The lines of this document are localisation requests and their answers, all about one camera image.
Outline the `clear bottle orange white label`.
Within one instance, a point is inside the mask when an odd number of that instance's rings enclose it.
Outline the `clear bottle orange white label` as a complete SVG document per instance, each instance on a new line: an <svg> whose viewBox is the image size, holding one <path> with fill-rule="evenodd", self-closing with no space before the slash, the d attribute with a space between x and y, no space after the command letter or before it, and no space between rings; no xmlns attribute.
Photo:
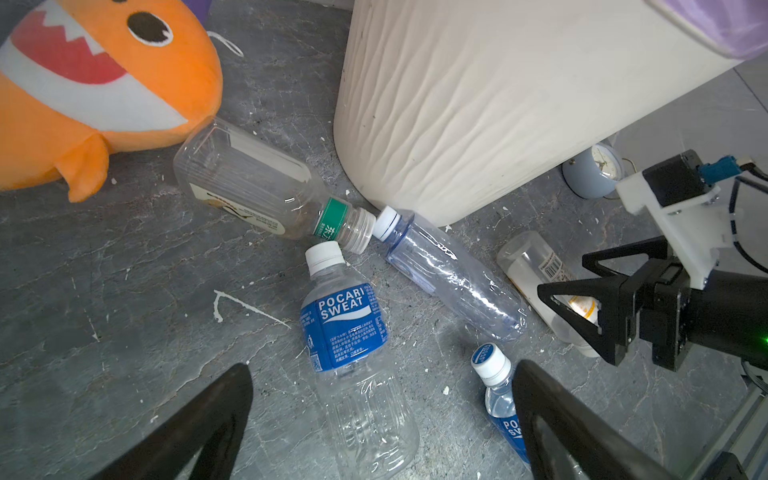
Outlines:
<svg viewBox="0 0 768 480"><path fill-rule="evenodd" d="M598 353L562 317L538 297L538 286L574 280L557 253L536 231L525 231L508 241L496 256L508 279L525 297L555 336L588 358Z"/></svg>

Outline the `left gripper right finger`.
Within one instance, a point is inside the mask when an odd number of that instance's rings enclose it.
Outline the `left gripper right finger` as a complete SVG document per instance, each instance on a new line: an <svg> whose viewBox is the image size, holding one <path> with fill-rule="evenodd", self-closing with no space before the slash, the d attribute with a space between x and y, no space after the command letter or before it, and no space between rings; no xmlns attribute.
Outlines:
<svg viewBox="0 0 768 480"><path fill-rule="evenodd" d="M572 479L575 461L590 479L672 479L535 362L522 360L513 395L535 479Z"/></svg>

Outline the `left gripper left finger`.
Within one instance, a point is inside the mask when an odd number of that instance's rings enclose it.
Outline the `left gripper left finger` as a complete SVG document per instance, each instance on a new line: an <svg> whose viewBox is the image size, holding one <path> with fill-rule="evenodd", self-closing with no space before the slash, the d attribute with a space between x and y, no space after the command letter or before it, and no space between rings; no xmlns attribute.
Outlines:
<svg viewBox="0 0 768 480"><path fill-rule="evenodd" d="M192 479L231 477L253 401L247 365L237 363L95 479L175 479L196 457Z"/></svg>

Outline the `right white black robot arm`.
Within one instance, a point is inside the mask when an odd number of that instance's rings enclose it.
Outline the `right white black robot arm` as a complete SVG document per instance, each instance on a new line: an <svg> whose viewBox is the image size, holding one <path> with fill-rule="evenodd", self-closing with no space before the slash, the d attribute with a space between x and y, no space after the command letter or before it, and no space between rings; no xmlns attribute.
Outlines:
<svg viewBox="0 0 768 480"><path fill-rule="evenodd" d="M664 237L586 254L582 265L592 278L542 284L537 294L605 362L619 365L640 338L670 371L694 344L766 368L766 278L714 270L696 289Z"/></svg>

